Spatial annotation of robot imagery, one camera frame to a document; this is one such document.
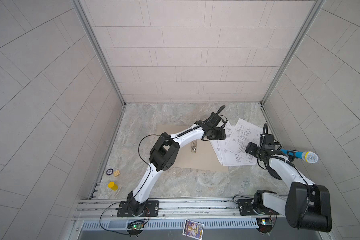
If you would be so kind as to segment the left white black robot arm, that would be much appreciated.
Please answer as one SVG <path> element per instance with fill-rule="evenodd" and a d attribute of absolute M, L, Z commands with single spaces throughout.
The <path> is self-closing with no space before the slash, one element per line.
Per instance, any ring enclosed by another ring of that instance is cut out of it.
<path fill-rule="evenodd" d="M 206 120 L 196 121 L 191 127 L 176 134 L 166 132 L 158 136 L 156 143 L 150 150 L 148 161 L 143 161 L 148 168 L 138 186 L 131 192 L 125 201 L 116 208 L 117 216 L 140 217 L 144 215 L 156 216 L 155 206 L 150 207 L 149 196 L 161 174 L 169 170 L 175 163 L 181 148 L 194 141 L 223 141 L 226 139 L 225 126 L 220 113 L 225 109 L 222 105 L 217 112 L 211 113 Z"/>

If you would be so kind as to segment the printed drawing sheet top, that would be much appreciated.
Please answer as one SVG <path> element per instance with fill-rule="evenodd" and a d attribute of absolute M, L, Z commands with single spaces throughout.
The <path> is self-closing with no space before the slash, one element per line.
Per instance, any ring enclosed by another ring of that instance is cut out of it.
<path fill-rule="evenodd" d="M 263 128 L 255 126 L 243 119 L 239 119 L 237 124 L 233 127 L 233 132 L 230 141 L 227 144 L 227 149 L 244 158 L 252 158 L 253 156 L 245 152 L 249 142 L 260 144 L 260 135 Z"/>

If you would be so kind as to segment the beige cardboard folder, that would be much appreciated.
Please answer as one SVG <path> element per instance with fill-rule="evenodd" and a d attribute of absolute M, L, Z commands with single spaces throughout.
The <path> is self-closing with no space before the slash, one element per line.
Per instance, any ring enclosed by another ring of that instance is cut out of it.
<path fill-rule="evenodd" d="M 170 135 L 170 138 L 173 140 L 180 140 L 186 136 L 191 137 L 192 139 L 197 138 L 197 150 L 195 153 L 192 152 L 192 145 L 181 144 L 182 148 L 178 151 L 178 154 L 175 158 L 171 157 L 163 166 L 163 170 L 168 170 L 172 167 L 177 168 L 188 168 L 188 169 L 198 169 L 198 170 L 207 170 L 207 171 L 216 171 L 216 172 L 228 172 L 228 168 L 224 167 L 218 160 L 215 151 L 212 148 L 212 145 L 208 141 L 201 141 L 200 138 L 203 136 L 202 128 L 195 128 L 194 130 L 190 128 L 190 131 L 178 137 L 179 134 L 175 133 L 175 130 L 180 130 L 185 132 L 187 129 L 184 126 L 175 126 L 175 125 L 159 125 L 157 133 L 166 132 Z"/>

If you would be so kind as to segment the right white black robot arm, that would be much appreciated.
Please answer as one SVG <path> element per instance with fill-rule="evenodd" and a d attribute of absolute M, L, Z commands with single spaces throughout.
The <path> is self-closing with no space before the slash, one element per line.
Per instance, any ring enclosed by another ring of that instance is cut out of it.
<path fill-rule="evenodd" d="M 317 185 L 304 176 L 294 165 L 295 159 L 307 160 L 309 152 L 282 149 L 268 132 L 264 124 L 260 142 L 248 143 L 245 152 L 257 159 L 257 164 L 289 188 L 287 197 L 267 190 L 257 190 L 252 198 L 235 195 L 232 200 L 238 205 L 240 214 L 270 217 L 273 225 L 279 215 L 286 218 L 295 229 L 329 233 L 332 230 L 330 192 L 325 186 Z"/>

